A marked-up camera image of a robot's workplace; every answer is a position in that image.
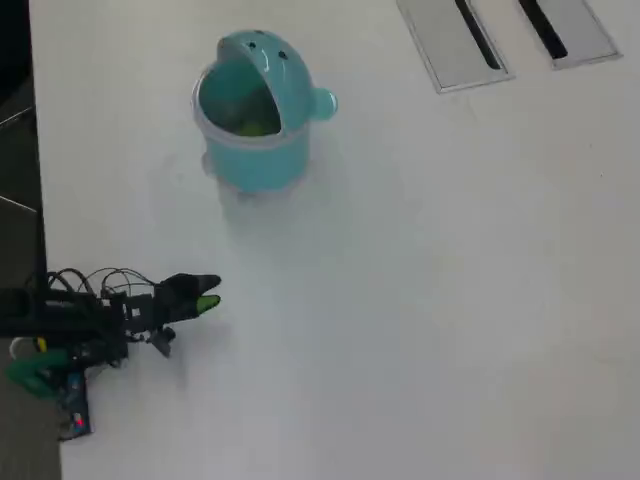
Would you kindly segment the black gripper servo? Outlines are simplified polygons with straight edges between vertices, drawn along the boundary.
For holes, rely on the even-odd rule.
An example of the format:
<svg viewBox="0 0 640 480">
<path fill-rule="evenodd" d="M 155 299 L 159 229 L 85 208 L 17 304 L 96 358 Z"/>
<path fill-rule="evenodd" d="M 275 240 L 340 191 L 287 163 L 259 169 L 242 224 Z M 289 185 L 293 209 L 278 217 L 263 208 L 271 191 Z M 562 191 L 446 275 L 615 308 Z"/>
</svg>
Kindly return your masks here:
<svg viewBox="0 0 640 480">
<path fill-rule="evenodd" d="M 164 325 L 199 318 L 220 304 L 219 295 L 205 294 L 218 287 L 221 281 L 216 274 L 178 273 L 172 276 L 172 285 L 161 283 L 151 294 L 126 296 L 124 329 L 153 331 Z"/>
</svg>

